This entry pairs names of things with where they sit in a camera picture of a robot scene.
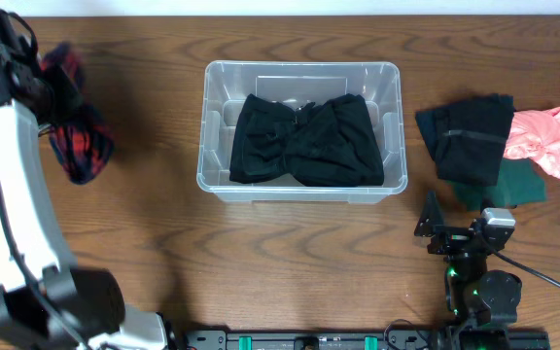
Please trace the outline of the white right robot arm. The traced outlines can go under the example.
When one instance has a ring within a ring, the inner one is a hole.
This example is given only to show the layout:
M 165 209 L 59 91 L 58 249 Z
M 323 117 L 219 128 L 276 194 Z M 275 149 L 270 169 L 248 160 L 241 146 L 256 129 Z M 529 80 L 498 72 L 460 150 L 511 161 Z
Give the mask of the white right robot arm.
M 508 326 L 517 321 L 522 282 L 516 275 L 487 267 L 489 256 L 505 247 L 515 229 L 509 210 L 485 208 L 469 227 L 445 223 L 437 196 L 428 192 L 414 234 L 428 237 L 427 250 L 447 268 L 447 309 L 455 319 L 428 340 L 431 349 L 509 349 Z

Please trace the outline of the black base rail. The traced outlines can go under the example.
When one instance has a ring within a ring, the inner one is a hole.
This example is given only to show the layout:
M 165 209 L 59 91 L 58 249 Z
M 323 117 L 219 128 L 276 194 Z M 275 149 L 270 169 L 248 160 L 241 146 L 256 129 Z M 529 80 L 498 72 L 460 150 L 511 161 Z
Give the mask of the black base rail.
M 207 330 L 183 336 L 195 350 L 550 350 L 545 332 L 429 331 L 384 332 L 225 332 Z

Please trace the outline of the black garment with tape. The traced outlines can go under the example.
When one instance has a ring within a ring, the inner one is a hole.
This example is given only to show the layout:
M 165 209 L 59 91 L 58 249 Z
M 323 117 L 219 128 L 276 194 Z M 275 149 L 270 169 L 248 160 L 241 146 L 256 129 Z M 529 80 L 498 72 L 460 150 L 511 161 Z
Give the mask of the black garment with tape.
M 496 185 L 514 112 L 513 97 L 498 93 L 417 112 L 437 176 L 469 186 Z

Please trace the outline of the pink garment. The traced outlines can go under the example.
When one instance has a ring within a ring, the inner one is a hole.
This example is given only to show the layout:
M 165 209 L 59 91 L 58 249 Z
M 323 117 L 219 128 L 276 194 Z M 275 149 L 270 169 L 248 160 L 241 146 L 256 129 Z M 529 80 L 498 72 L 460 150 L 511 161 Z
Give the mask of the pink garment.
M 530 159 L 560 180 L 560 107 L 515 112 L 504 158 Z

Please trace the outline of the red blue plaid shirt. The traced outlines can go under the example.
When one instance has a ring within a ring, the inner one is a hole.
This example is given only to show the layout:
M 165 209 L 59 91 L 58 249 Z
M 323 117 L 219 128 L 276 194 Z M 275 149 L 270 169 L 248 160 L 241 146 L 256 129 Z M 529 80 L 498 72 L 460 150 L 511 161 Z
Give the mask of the red blue plaid shirt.
M 72 45 L 60 43 L 48 52 L 40 63 L 47 73 L 59 67 L 73 90 L 84 97 L 85 71 Z M 114 148 L 114 137 L 99 111 L 82 99 L 71 115 L 48 128 L 50 143 L 57 161 L 69 180 L 83 185 L 93 180 L 107 165 Z

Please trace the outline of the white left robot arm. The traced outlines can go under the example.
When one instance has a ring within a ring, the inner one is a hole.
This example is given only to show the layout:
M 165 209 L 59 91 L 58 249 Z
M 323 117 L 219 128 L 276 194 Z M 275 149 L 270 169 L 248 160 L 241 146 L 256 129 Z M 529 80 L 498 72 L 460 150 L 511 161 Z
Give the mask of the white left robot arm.
M 83 82 L 69 45 L 40 56 L 27 22 L 0 9 L 0 339 L 19 349 L 167 349 L 162 317 L 127 305 L 109 271 L 79 266 L 54 213 L 40 135 L 51 134 L 78 183 L 113 149 Z

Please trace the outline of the dark green garment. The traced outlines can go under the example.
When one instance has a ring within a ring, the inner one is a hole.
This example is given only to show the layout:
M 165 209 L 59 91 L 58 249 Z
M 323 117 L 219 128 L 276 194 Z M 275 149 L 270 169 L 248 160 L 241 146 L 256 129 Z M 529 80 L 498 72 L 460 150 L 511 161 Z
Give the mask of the dark green garment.
M 450 182 L 450 185 L 467 211 L 482 210 L 488 204 L 515 208 L 547 200 L 544 180 L 528 159 L 503 159 L 495 186 L 471 186 L 457 182 Z

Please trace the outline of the clear plastic storage bin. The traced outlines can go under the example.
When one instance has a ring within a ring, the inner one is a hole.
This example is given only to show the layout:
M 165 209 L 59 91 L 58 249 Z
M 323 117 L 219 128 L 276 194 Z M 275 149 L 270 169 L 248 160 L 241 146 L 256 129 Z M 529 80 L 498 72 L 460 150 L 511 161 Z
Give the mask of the clear plastic storage bin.
M 390 62 L 214 61 L 196 180 L 223 201 L 377 203 L 408 183 Z

